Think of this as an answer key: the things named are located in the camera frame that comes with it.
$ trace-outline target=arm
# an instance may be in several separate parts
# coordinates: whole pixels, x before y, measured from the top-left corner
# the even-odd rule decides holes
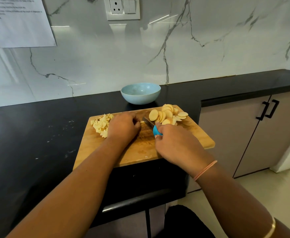
[[[214,161],[198,139],[183,127],[159,123],[156,126],[163,134],[156,136],[157,151],[191,177]],[[272,217],[267,209],[217,163],[197,182],[228,237],[263,238],[272,228]],[[276,220],[276,229],[271,237],[290,237],[290,230]]]
[[[119,156],[141,125],[135,113],[111,120],[108,137],[51,191],[7,236],[83,237],[102,202],[107,180]]]

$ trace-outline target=cutting board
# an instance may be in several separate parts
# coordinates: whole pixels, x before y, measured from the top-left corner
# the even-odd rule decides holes
[[[177,108],[179,112],[183,112],[183,110],[177,105],[173,106]],[[140,120],[142,120],[144,116],[148,117],[150,111],[153,109],[160,111],[162,107],[136,110],[136,115]],[[78,165],[81,164],[81,162],[85,160],[105,140],[105,138],[102,138],[99,133],[95,132],[95,129],[91,125],[91,120],[94,121],[100,116],[93,116],[89,118],[73,169],[77,168]],[[213,148],[215,146],[214,141],[189,116],[187,116],[187,118],[183,121],[177,123],[185,129],[190,130],[205,149]],[[117,167],[161,158],[155,150],[155,138],[153,131],[144,122],[141,123],[141,126],[141,131],[139,132],[137,138],[134,139],[128,149],[123,152],[116,165]]]

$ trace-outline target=blue knife handle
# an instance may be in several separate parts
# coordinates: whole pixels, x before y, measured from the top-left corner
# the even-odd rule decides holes
[[[156,128],[156,125],[154,126],[154,128],[153,128],[153,134],[154,134],[154,136],[156,136],[156,135],[163,135],[162,133],[160,133],[158,130],[157,130],[157,128]]]

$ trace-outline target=thin pink bracelet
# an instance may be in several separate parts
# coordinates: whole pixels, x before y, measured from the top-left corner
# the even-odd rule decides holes
[[[211,164],[209,164],[206,168],[204,168],[198,175],[195,176],[194,181],[198,180],[198,178],[206,172],[209,168],[211,168],[215,163],[217,163],[218,160],[213,161]]]

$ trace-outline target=gold bangle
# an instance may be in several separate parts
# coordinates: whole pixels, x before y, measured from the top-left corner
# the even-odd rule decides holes
[[[272,222],[272,228],[271,228],[270,231],[267,233],[267,235],[264,236],[264,238],[270,238],[270,237],[273,235],[274,231],[275,231],[276,222],[275,222],[275,218],[274,218],[273,216],[272,216],[272,220],[273,220],[273,222]]]

